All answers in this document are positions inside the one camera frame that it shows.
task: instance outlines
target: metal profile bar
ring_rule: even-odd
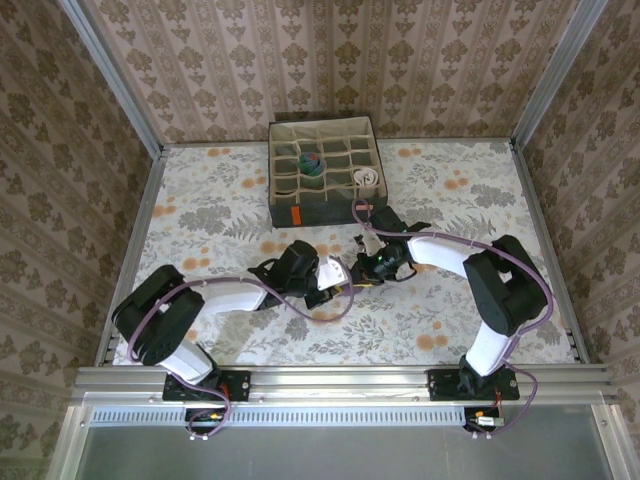
[[[513,161],[516,164],[516,170],[520,177],[520,183],[524,191],[524,196],[529,206],[529,212],[531,213],[531,219],[533,220],[533,227],[538,237],[538,242],[542,248],[542,255],[544,257],[547,272],[551,279],[551,287],[553,288],[553,295],[558,303],[558,308],[562,318],[567,322],[567,326],[571,329],[573,339],[575,341],[575,348],[578,351],[580,360],[585,363],[589,363],[589,352],[587,346],[584,343],[582,337],[582,330],[578,323],[578,318],[573,310],[571,303],[571,297],[569,297],[569,290],[567,290],[567,284],[564,281],[560,264],[558,263],[558,257],[553,248],[553,242],[551,241],[551,235],[549,235],[549,229],[544,220],[542,208],[536,195],[536,189],[533,185],[533,180],[529,174],[529,168],[522,153],[521,144],[516,142],[513,146]]]
[[[116,96],[118,103],[124,110],[135,129],[138,137],[144,144],[152,159],[158,158],[162,147],[160,140],[156,137],[153,129],[149,125],[142,109],[137,104],[135,97],[129,91],[127,82],[119,71],[116,62],[112,59],[104,42],[101,39],[98,30],[95,28],[91,17],[88,14],[82,1],[78,0],[60,0],[62,8],[69,16],[71,23],[80,34],[82,41],[86,45],[91,58],[96,63],[100,72],[104,76],[109,88]]]
[[[520,145],[529,142],[606,5],[607,0],[582,0],[578,3],[511,135]]]
[[[48,480],[76,478],[87,439],[90,407],[69,407],[62,423],[56,449],[51,457]]]
[[[264,406],[407,406],[429,404],[426,371],[443,366],[388,367],[244,367],[252,370],[250,404]],[[603,365],[527,365],[539,382],[537,404],[591,405],[614,398]],[[166,372],[154,367],[83,368],[78,373],[73,405],[162,406]],[[524,402],[531,380],[517,376]],[[437,402],[432,405],[472,405],[478,402]],[[215,402],[192,402],[205,407]]]
[[[91,427],[187,425],[182,406],[96,407]],[[464,408],[410,407],[262,407],[236,405],[228,427],[366,427],[464,425]]]
[[[498,143],[509,142],[508,137],[473,137],[473,138],[376,138],[376,142],[380,145],[395,145],[398,143],[412,143],[412,142],[427,142],[427,143]],[[265,141],[250,141],[250,142],[186,142],[186,143],[166,143],[164,149],[170,148],[224,148],[224,147],[247,147],[264,145],[267,146]]]
[[[619,405],[593,405],[600,440],[615,480],[640,478],[638,457]]]
[[[142,249],[144,248],[144,242],[147,236],[147,230],[149,229],[149,223],[151,222],[151,215],[153,214],[153,207],[156,203],[158,192],[160,191],[160,185],[162,185],[165,163],[166,159],[163,154],[154,161],[151,166],[147,185],[144,188],[144,193],[140,202],[138,215],[136,216],[136,221],[133,224],[133,229],[131,230],[131,238],[129,239],[127,252],[122,262],[122,270],[118,277],[116,289],[113,292],[113,298],[111,300],[111,305],[109,306],[109,313],[102,331],[102,337],[100,338],[100,344],[98,346],[98,352],[96,353],[94,363],[95,366],[100,366],[104,363],[107,350],[109,349],[109,344],[111,343],[112,336],[115,332],[115,328],[110,320],[111,314],[133,288],[136,271],[138,270],[138,264],[140,263],[140,256],[142,255]]]

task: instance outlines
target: aluminum frame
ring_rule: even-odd
[[[99,30],[95,27],[83,2],[78,0],[60,0],[60,4],[80,34],[87,50],[89,50],[91,58],[100,69],[109,88],[111,88],[111,91],[118,99],[118,103],[149,152],[149,156],[152,159],[158,158],[162,151],[160,140],[145,118],[134,96],[129,91],[124,75],[122,75],[116,62],[112,59],[112,56],[105,47],[106,42],[100,35]]]
[[[583,363],[589,363],[589,352],[587,346],[582,337],[582,331],[578,323],[573,305],[571,303],[571,297],[569,297],[569,290],[567,284],[564,281],[562,270],[560,269],[560,263],[558,263],[558,257],[556,256],[555,249],[553,248],[553,242],[551,241],[551,235],[549,229],[544,221],[544,215],[542,208],[540,207],[540,201],[536,195],[536,189],[533,185],[533,180],[529,174],[527,163],[522,153],[522,147],[518,142],[511,144],[511,151],[513,154],[513,161],[518,171],[518,177],[520,177],[520,183],[522,184],[522,190],[527,201],[527,206],[533,220],[533,228],[536,231],[538,237],[538,243],[542,248],[542,256],[544,257],[545,266],[547,267],[547,273],[551,281],[551,287],[553,289],[553,295],[558,304],[558,309],[562,318],[567,322],[568,327],[573,335],[575,342],[575,348],[578,352],[578,357]]]
[[[234,409],[259,408],[265,412],[298,407],[360,407],[370,410],[402,407],[406,412],[428,411],[430,407],[484,405],[490,402],[431,402],[426,371],[444,366],[316,366],[256,367],[234,366],[250,370],[249,402],[234,403]],[[539,382],[535,405],[591,405],[614,478],[628,476],[637,468],[629,434],[620,410],[609,405],[615,400],[604,365],[523,365]],[[132,407],[136,411],[181,406],[204,408],[216,402],[165,402],[162,388],[166,372],[159,367],[81,368],[76,379],[70,407],[56,446],[47,478],[72,479],[84,450],[87,430],[95,408]],[[517,375],[522,399],[504,402],[522,404],[531,393],[532,382]]]
[[[145,186],[144,193],[142,194],[138,215],[136,216],[136,221],[133,224],[133,229],[131,230],[131,238],[129,239],[127,252],[125,253],[124,260],[122,261],[122,269],[118,276],[118,282],[116,283],[111,304],[109,305],[109,313],[107,314],[105,325],[102,330],[102,336],[100,337],[100,344],[98,345],[98,351],[96,352],[96,358],[94,361],[94,365],[96,367],[102,366],[112,339],[114,337],[117,338],[117,331],[111,322],[111,314],[118,304],[124,300],[133,289],[136,271],[138,269],[138,264],[140,263],[140,256],[142,255],[147,231],[149,230],[149,224],[151,223],[153,207],[156,203],[160,186],[162,185],[165,165],[166,154],[164,152],[153,162],[153,165],[151,165],[147,185]]]
[[[606,5],[607,0],[582,0],[578,3],[511,135],[521,145],[526,145],[531,139]]]
[[[274,406],[410,406],[482,405],[491,402],[431,402],[426,371],[457,366],[233,366],[225,370],[251,371],[248,404]],[[537,404],[595,405],[615,400],[606,367],[600,364],[522,365],[539,382]],[[81,368],[71,396],[73,407],[180,405],[164,402],[166,371],[160,367]],[[505,404],[519,405],[532,389],[532,381],[516,375],[523,398]],[[219,402],[189,402],[189,408]]]
[[[509,142],[509,137],[473,137],[473,138],[377,138],[376,141],[378,143],[411,143],[411,142],[424,142],[428,141],[431,143],[495,143],[495,142]],[[264,141],[251,141],[251,142],[186,142],[186,143],[167,143],[164,145],[165,149],[171,148],[206,148],[206,147],[216,147],[216,148],[224,148],[224,147],[247,147],[253,146],[258,143],[262,143],[265,146],[267,142]]]

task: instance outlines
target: wire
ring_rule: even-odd
[[[366,222],[364,220],[362,220],[360,218],[360,216],[358,215],[357,205],[359,203],[364,204],[365,207],[366,207],[366,213],[367,213],[367,221]],[[386,237],[431,237],[431,238],[441,238],[443,240],[448,240],[450,242],[459,243],[459,244],[466,245],[466,246],[469,246],[469,247],[472,247],[472,248],[478,248],[478,249],[482,249],[482,250],[489,250],[490,252],[495,253],[496,255],[498,255],[498,256],[506,259],[506,260],[509,260],[511,263],[513,263],[517,267],[520,267],[529,276],[531,276],[531,278],[533,278],[536,281],[536,283],[540,286],[540,288],[542,289],[542,291],[544,293],[544,296],[545,296],[545,298],[547,300],[547,311],[544,313],[544,315],[539,320],[536,320],[531,325],[522,326],[522,327],[520,327],[518,329],[518,331],[514,335],[513,340],[511,341],[511,343],[507,347],[507,350],[502,355],[502,360],[503,361],[506,362],[506,360],[511,356],[513,351],[518,346],[518,343],[520,342],[520,338],[522,337],[522,335],[524,335],[525,333],[530,332],[530,331],[535,330],[536,328],[540,327],[541,325],[543,325],[544,323],[549,321],[549,319],[553,315],[554,306],[553,306],[553,293],[551,293],[551,289],[546,284],[544,279],[538,274],[538,272],[536,272],[534,269],[529,267],[529,265],[525,264],[524,262],[522,262],[520,259],[514,257],[513,255],[509,255],[508,253],[503,252],[502,250],[494,247],[493,245],[488,245],[486,243],[477,242],[475,240],[469,240],[467,238],[458,237],[456,235],[450,235],[450,234],[444,233],[444,232],[434,232],[434,231],[430,231],[430,232],[387,232],[385,230],[378,230],[377,228],[372,227],[369,223],[367,223],[369,221],[369,219],[371,218],[371,209],[369,208],[369,202],[367,202],[366,200],[364,200],[362,198],[356,198],[356,199],[353,200],[353,202],[351,203],[351,213],[352,213],[353,218],[355,219],[355,221],[361,227],[363,227],[365,230],[369,230],[370,232],[373,232],[373,233],[375,233],[377,235],[383,235],[383,236],[386,236]]]
[[[214,390],[213,388],[206,388],[206,387],[199,387],[197,385],[191,385],[184,378],[182,378],[180,375],[176,375],[173,372],[169,372],[169,375],[173,375],[173,378],[175,378],[179,383],[181,383],[186,388],[189,388],[191,390],[195,390],[197,392],[208,393],[210,395],[218,397],[220,400],[222,400],[224,402],[224,415],[222,416],[222,420],[220,420],[218,422],[218,425],[213,427],[213,429],[211,431],[209,431],[209,432],[207,432],[205,434],[202,434],[202,435],[197,434],[196,432],[193,431],[193,421],[196,418],[201,417],[205,413],[214,411],[214,409],[202,410],[198,414],[193,415],[189,419],[189,424],[187,425],[187,430],[194,437],[200,436],[202,439],[205,439],[205,438],[212,437],[216,433],[218,433],[222,429],[224,424],[227,423],[227,421],[229,420],[229,416],[231,415],[231,402],[229,401],[229,397],[227,397],[226,395],[223,395],[222,393]]]
[[[493,391],[496,392],[496,401],[493,402],[493,407],[491,408],[496,408],[500,402],[502,402],[502,394],[500,393],[500,390],[498,390],[498,387],[493,387]]]
[[[500,390],[498,390],[498,387],[496,387],[496,407],[498,409],[498,416],[502,417],[502,393],[500,393]]]
[[[507,368],[513,370],[516,373],[520,373],[522,375],[529,377],[533,382],[533,388],[531,390],[531,394],[529,395],[529,398],[525,402],[522,409],[517,413],[517,415],[509,423],[507,423],[504,427],[494,430],[493,432],[490,433],[490,435],[491,436],[500,435],[506,431],[509,431],[511,428],[513,428],[513,426],[516,423],[518,423],[518,421],[522,418],[522,416],[529,410],[529,407],[531,407],[531,403],[533,402],[533,399],[535,398],[536,393],[538,392],[538,380],[536,379],[535,376],[533,376],[533,374],[511,365],[509,362],[507,362],[507,359],[511,356],[511,354],[515,350],[522,335],[532,330],[535,330],[536,328],[540,327],[544,323],[548,322],[549,319],[551,318],[551,315],[553,315],[553,308],[554,308],[553,293],[551,293],[551,289],[549,288],[547,283],[544,281],[544,279],[538,274],[538,272],[536,272],[534,269],[526,265],[524,262],[522,262],[518,258],[514,257],[513,255],[509,255],[508,253],[503,252],[498,248],[495,248],[493,245],[488,245],[482,242],[476,242],[475,240],[469,240],[467,238],[450,235],[444,232],[406,232],[405,233],[405,232],[387,232],[384,230],[378,230],[377,228],[372,227],[370,224],[368,224],[367,222],[365,222],[360,218],[360,216],[358,215],[358,209],[357,209],[358,203],[362,203],[365,205],[366,207],[365,209],[367,213],[367,222],[368,222],[369,219],[371,218],[371,209],[369,208],[369,202],[361,198],[356,198],[351,203],[351,213],[353,215],[353,218],[356,220],[356,222],[360,226],[362,226],[366,230],[369,230],[377,235],[384,235],[387,237],[442,238],[443,240],[449,240],[451,242],[460,243],[462,245],[467,245],[469,247],[489,250],[490,252],[495,253],[496,255],[506,260],[509,260],[511,263],[513,263],[517,267],[520,267],[522,270],[524,270],[529,276],[531,276],[531,278],[533,278],[536,281],[536,283],[540,286],[540,288],[544,292],[544,296],[547,300],[547,311],[539,320],[536,320],[531,325],[528,325],[526,327],[521,327],[520,329],[518,329],[518,331],[515,334],[515,338],[511,341],[509,347],[507,347],[507,350],[502,355],[502,361],[504,362]]]
[[[343,318],[349,312],[349,310],[351,310],[351,307],[353,306],[353,302],[354,302],[354,299],[355,299],[355,291],[354,291],[354,286],[353,286],[353,279],[351,278],[351,273],[350,273],[349,269],[347,268],[347,266],[339,258],[336,258],[336,257],[330,257],[330,258],[332,260],[335,260],[336,262],[338,262],[338,264],[340,265],[340,268],[342,268],[342,270],[343,270],[343,272],[344,272],[344,274],[345,274],[345,276],[347,278],[347,283],[349,284],[349,303],[347,304],[345,309],[342,311],[342,313],[340,313],[339,315],[336,315],[333,318],[328,319],[328,320],[339,320],[339,319]],[[282,295],[280,295],[274,289],[272,289],[271,287],[265,285],[264,283],[260,282],[259,280],[254,280],[254,279],[251,279],[251,278],[242,278],[242,277],[210,277],[210,278],[205,278],[205,279],[202,279],[202,280],[194,280],[194,281],[191,281],[191,282],[185,282],[183,284],[180,284],[176,288],[174,288],[173,290],[169,291],[166,295],[164,295],[160,300],[158,300],[156,302],[156,304],[151,308],[151,310],[149,310],[147,312],[147,314],[144,316],[142,321],[138,324],[136,329],[131,334],[131,338],[129,338],[129,342],[128,342],[128,345],[127,345],[127,358],[129,360],[133,361],[133,362],[139,361],[139,359],[137,358],[137,356],[135,355],[135,353],[133,351],[133,347],[135,346],[135,344],[136,344],[138,338],[140,337],[140,334],[142,333],[142,331],[145,329],[147,324],[151,321],[153,316],[160,310],[160,307],[162,307],[162,305],[166,304],[174,296],[176,296],[178,293],[180,293],[181,291],[183,291],[183,290],[185,290],[187,288],[196,287],[196,286],[204,286],[204,285],[214,285],[214,284],[217,284],[217,283],[248,283],[250,285],[255,285],[257,287],[263,288],[264,290],[269,292],[271,295],[276,297],[278,300],[280,300],[286,307],[289,307],[290,309],[292,309],[297,314],[301,315],[302,317],[304,317],[304,318],[306,318],[308,320],[315,320],[312,316],[307,315],[305,312],[299,310],[295,305],[293,305],[291,302],[289,302],[286,298],[284,298]],[[180,377],[179,375],[177,375],[177,374],[175,374],[173,372],[169,372],[169,374],[173,375],[174,378],[178,382],[180,382],[184,387],[189,388],[191,390],[198,391],[198,392],[203,392],[203,393],[208,393],[208,394],[214,395],[214,396],[218,397],[219,399],[221,399],[224,402],[225,413],[224,413],[224,416],[222,417],[222,420],[210,432],[208,432],[205,435],[201,435],[201,438],[203,438],[203,439],[207,438],[208,439],[209,437],[211,437],[211,436],[215,435],[216,433],[218,433],[220,431],[220,429],[224,426],[224,424],[227,422],[227,420],[229,419],[229,415],[231,414],[231,402],[229,401],[229,398],[227,396],[221,394],[220,392],[212,389],[212,388],[205,388],[205,387],[199,387],[197,385],[191,385],[184,378]],[[195,418],[197,418],[197,415],[194,416],[194,417],[191,417],[191,419],[189,420],[189,424],[187,426],[187,430],[194,437],[197,436],[197,434],[193,431],[193,427],[192,427],[193,421],[194,421]]]
[[[355,292],[354,292],[354,286],[353,286],[353,279],[351,278],[351,273],[349,272],[349,269],[344,264],[344,262],[342,260],[340,260],[339,258],[336,258],[336,257],[329,257],[329,258],[331,258],[332,260],[338,262],[338,264],[342,268],[342,270],[343,270],[343,272],[344,272],[344,274],[345,274],[345,276],[347,278],[347,283],[349,284],[349,303],[347,304],[345,309],[340,314],[336,315],[335,317],[327,319],[327,321],[334,321],[334,320],[340,320],[345,315],[347,315],[347,313],[349,313],[349,310],[351,310],[351,307],[353,306],[353,301],[354,301],[354,298],[355,298]],[[185,290],[187,288],[190,288],[190,287],[201,287],[201,286],[205,286],[205,285],[215,285],[215,284],[218,284],[218,283],[247,283],[249,285],[255,285],[256,287],[260,287],[260,288],[266,290],[268,293],[270,293],[271,295],[276,297],[278,300],[280,300],[286,307],[290,308],[291,310],[293,310],[294,312],[296,312],[298,315],[302,316],[303,318],[306,318],[307,320],[315,320],[315,318],[313,318],[311,315],[308,315],[305,312],[303,312],[300,309],[298,309],[295,305],[293,305],[291,302],[289,302],[289,300],[287,300],[281,294],[276,292],[273,288],[271,288],[271,287],[265,285],[264,283],[262,283],[260,280],[255,280],[255,279],[252,279],[252,278],[243,278],[243,277],[209,277],[209,278],[204,278],[204,279],[200,279],[200,280],[193,280],[191,282],[185,282],[185,283],[182,283],[182,284],[178,285],[173,290],[169,291],[169,293],[164,295],[160,300],[158,300],[153,307],[151,307],[151,309],[147,312],[147,314],[144,316],[142,321],[138,324],[136,329],[131,334],[131,338],[129,338],[129,342],[128,342],[128,345],[127,345],[127,358],[129,360],[133,361],[133,362],[139,361],[139,359],[137,358],[137,356],[135,355],[135,353],[133,351],[133,347],[135,346],[136,342],[138,341],[138,338],[140,337],[140,334],[142,333],[142,331],[144,331],[144,329],[147,326],[147,324],[151,321],[153,316],[160,310],[160,307],[162,307],[162,305],[165,305],[174,296],[176,296],[182,290]]]
[[[411,270],[413,270],[412,273],[410,273],[406,277],[402,277],[400,280],[396,280],[396,282],[397,283],[406,282],[407,280],[411,280],[413,277],[415,277],[418,274],[418,271],[415,268],[413,268],[413,265],[411,266]]]
[[[495,409],[498,406],[498,402],[501,401],[500,398],[500,392],[498,391],[498,387],[494,387],[494,392],[496,392],[496,399],[493,401],[493,404],[486,410],[484,410],[484,413],[490,412],[491,410]]]

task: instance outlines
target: organizer compartment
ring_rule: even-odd
[[[300,155],[315,153],[321,175],[304,175]],[[362,187],[354,173],[371,168],[376,185]],[[269,126],[269,210],[274,227],[353,223],[351,203],[366,198],[373,208],[387,204],[384,178],[371,121],[367,116],[273,123]]]

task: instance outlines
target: cable connector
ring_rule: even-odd
[[[504,427],[504,418],[502,417],[478,417],[478,425],[481,427]]]

